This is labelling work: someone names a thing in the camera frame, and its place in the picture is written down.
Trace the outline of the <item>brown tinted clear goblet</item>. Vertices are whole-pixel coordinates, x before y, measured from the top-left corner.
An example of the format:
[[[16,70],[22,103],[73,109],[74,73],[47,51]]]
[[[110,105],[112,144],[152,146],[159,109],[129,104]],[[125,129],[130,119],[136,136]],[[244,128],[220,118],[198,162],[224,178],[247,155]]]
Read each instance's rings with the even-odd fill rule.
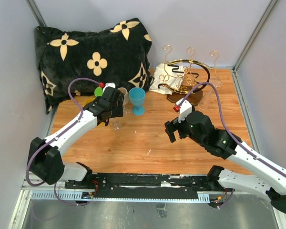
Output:
[[[126,105],[128,104],[130,98],[129,94],[126,88],[119,87],[118,90],[123,94],[123,115],[126,115],[129,113],[129,109],[126,108]]]

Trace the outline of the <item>short clear wine glass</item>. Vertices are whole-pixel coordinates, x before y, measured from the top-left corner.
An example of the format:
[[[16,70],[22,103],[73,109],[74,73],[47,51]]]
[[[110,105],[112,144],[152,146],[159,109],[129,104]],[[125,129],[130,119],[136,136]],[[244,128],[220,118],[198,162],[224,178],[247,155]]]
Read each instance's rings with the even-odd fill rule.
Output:
[[[112,127],[113,127],[113,129],[114,130],[120,130],[121,129],[121,127],[122,127],[122,122],[121,121],[118,121],[118,120],[114,120],[113,122],[112,122]]]

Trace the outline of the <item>tall clear champagne flute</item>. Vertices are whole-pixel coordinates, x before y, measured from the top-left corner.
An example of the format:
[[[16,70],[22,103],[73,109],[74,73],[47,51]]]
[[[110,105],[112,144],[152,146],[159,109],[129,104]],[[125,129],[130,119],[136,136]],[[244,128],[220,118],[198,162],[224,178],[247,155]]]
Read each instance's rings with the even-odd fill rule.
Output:
[[[214,87],[221,87],[222,86],[222,81],[218,78],[218,77],[213,77],[209,80],[209,82],[214,86]],[[201,110],[206,110],[212,100],[212,91],[208,91],[207,93],[205,93],[205,95],[202,97],[202,99],[200,100],[198,107]]]

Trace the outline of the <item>gold and black wine glass rack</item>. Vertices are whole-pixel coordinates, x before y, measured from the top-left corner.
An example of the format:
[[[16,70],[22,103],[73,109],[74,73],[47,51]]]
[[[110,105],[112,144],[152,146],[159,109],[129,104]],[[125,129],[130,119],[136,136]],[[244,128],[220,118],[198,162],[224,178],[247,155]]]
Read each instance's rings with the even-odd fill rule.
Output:
[[[182,65],[184,67],[183,82],[177,87],[177,89],[173,90],[172,95],[166,95],[166,99],[172,103],[177,102],[199,83],[209,82],[211,78],[218,77],[215,66],[210,67],[203,62],[193,59],[193,56],[196,54],[196,50],[193,47],[188,47],[186,49],[186,51],[191,54],[189,59],[179,59],[173,61],[169,61],[167,59],[168,54],[172,51],[172,47],[167,44],[163,47],[163,50],[167,51],[167,54],[165,55],[162,63],[175,67],[173,72],[176,72],[177,65]]]

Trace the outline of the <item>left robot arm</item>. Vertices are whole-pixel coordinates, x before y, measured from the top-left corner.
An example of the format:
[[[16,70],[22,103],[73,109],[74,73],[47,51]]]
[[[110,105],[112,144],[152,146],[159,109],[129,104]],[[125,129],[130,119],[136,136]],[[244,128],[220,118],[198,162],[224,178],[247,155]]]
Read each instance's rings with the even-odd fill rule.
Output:
[[[82,163],[64,163],[64,153],[85,133],[101,123],[109,124],[110,118],[123,116],[123,93],[106,87],[102,96],[82,107],[80,113],[54,134],[31,141],[27,172],[32,172],[42,183],[53,185],[60,179],[76,181],[86,189],[92,185],[90,169]]]

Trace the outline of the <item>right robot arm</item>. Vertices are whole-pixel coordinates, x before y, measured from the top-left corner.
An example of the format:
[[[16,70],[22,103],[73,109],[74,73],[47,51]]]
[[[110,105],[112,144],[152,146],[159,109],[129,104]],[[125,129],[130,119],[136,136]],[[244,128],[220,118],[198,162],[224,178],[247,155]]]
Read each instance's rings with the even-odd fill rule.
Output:
[[[164,124],[171,142],[177,131],[181,139],[190,138],[208,153],[241,165],[251,175],[241,175],[220,166],[213,166],[206,179],[207,187],[217,191],[221,187],[241,190],[264,198],[277,210],[286,214],[286,169],[257,153],[236,135],[215,128],[210,118],[199,111],[186,118],[175,118]]]

